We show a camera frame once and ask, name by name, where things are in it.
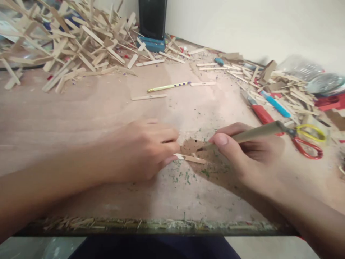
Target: blue handle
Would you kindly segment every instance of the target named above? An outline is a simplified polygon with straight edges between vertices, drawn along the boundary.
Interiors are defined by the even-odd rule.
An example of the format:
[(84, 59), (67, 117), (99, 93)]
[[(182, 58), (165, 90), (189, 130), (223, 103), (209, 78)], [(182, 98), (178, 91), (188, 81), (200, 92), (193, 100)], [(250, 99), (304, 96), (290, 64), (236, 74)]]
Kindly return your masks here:
[(278, 112), (280, 112), (281, 115), (283, 115), (285, 118), (290, 118), (291, 114), (285, 110), (285, 108), (283, 106), (281, 106), (273, 97), (271, 96), (266, 96), (266, 100), (273, 105), (274, 108), (276, 108), (276, 110)]

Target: scissors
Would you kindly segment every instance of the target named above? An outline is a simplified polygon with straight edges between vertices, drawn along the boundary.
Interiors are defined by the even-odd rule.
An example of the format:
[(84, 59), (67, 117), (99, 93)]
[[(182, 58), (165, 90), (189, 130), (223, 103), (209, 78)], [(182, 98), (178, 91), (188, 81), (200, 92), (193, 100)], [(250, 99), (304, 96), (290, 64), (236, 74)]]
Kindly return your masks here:
[[(310, 129), (316, 131), (318, 137), (314, 137), (313, 135), (309, 134), (307, 131), (303, 130), (306, 128), (310, 128)], [(310, 139), (315, 140), (317, 142), (325, 142), (326, 136), (325, 136), (324, 132), (321, 129), (319, 129), (318, 127), (316, 127), (314, 125), (310, 125), (310, 124), (303, 124), (303, 125), (297, 126), (295, 129), (287, 128), (285, 132), (290, 135), (291, 140), (295, 144), (298, 151), (302, 155), (304, 155), (305, 157), (307, 157), (309, 159), (315, 159), (315, 160), (321, 159), (323, 157), (323, 150), (320, 147), (318, 147), (312, 143), (309, 143), (305, 140), (302, 140), (298, 137), (298, 134), (302, 134), (302, 135), (306, 136), (307, 138), (310, 138)], [(304, 150), (304, 148), (301, 146), (301, 143), (315, 149), (317, 151), (317, 155), (316, 156), (309, 155)]]

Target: black speaker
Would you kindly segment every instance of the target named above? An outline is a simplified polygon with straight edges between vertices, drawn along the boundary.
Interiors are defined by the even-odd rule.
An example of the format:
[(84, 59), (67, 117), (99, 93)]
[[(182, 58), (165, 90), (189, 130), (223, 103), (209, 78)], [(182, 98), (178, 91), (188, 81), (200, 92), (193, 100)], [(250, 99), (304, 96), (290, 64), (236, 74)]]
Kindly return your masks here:
[(139, 0), (140, 33), (163, 40), (167, 0)]

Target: wooden tool handle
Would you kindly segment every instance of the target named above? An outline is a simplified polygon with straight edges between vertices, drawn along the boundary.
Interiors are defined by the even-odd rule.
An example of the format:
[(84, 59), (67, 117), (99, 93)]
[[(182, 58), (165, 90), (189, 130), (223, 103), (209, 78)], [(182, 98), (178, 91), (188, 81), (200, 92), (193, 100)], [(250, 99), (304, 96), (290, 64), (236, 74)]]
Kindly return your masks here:
[(269, 135), (273, 135), (276, 133), (284, 132), (285, 126), (280, 121), (271, 122), (266, 125), (262, 125), (260, 127), (250, 129), (248, 131), (244, 131), (237, 135), (231, 136), (237, 143), (243, 143), (246, 141), (250, 141), (259, 137), (265, 137)]

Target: white wall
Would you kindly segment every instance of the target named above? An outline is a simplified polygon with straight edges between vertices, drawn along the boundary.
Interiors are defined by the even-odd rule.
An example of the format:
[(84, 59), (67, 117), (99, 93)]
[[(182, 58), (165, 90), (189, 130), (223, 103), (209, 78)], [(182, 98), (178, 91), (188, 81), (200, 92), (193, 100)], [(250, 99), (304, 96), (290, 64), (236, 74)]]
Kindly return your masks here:
[(345, 74), (344, 0), (168, 0), (166, 32), (256, 62), (301, 54)]

